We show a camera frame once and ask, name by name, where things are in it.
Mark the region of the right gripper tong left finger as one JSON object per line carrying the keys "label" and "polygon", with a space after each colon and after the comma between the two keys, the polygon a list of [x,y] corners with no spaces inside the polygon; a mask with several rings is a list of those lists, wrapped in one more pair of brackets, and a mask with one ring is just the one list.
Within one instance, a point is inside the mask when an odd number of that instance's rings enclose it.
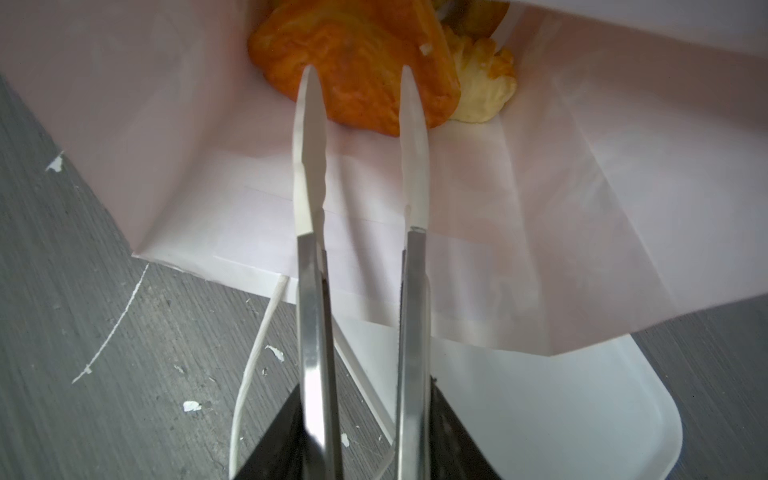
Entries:
{"label": "right gripper tong left finger", "polygon": [[292,137],[296,293],[305,479],[343,477],[334,339],[324,241],[326,121],[316,69],[307,66],[296,99]]}

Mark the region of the orange fake croissant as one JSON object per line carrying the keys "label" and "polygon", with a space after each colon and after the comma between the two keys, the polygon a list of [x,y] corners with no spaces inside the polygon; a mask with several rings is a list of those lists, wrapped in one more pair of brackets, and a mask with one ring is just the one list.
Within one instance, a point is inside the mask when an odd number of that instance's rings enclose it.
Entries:
{"label": "orange fake croissant", "polygon": [[401,76],[410,67],[428,127],[455,112],[461,88],[429,1],[280,1],[248,40],[267,82],[298,96],[306,66],[337,123],[398,136]]}

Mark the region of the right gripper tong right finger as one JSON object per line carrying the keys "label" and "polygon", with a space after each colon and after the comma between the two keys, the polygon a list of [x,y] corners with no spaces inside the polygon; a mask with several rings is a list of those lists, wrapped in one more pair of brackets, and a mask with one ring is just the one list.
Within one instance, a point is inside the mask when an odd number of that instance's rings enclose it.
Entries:
{"label": "right gripper tong right finger", "polygon": [[426,247],[430,155],[425,114],[415,77],[408,66],[402,71],[399,123],[405,246],[399,324],[395,473],[398,479],[428,479],[431,317]]}

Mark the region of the red white paper bag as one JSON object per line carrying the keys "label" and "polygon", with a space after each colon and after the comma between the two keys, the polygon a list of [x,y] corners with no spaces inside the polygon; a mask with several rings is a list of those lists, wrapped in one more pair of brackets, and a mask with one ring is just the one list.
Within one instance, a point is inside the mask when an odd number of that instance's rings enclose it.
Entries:
{"label": "red white paper bag", "polygon": [[[1,71],[141,258],[297,273],[263,1],[5,1]],[[431,131],[434,335],[553,355],[767,290],[767,5],[526,1],[518,90]]]}

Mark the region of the yellow striped fake bread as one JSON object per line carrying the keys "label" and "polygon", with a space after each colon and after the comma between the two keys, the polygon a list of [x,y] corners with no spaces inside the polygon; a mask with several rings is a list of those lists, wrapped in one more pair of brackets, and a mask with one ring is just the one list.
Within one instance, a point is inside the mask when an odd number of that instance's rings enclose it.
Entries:
{"label": "yellow striped fake bread", "polygon": [[486,0],[433,1],[440,22],[458,35],[490,38],[509,10],[509,3]]}

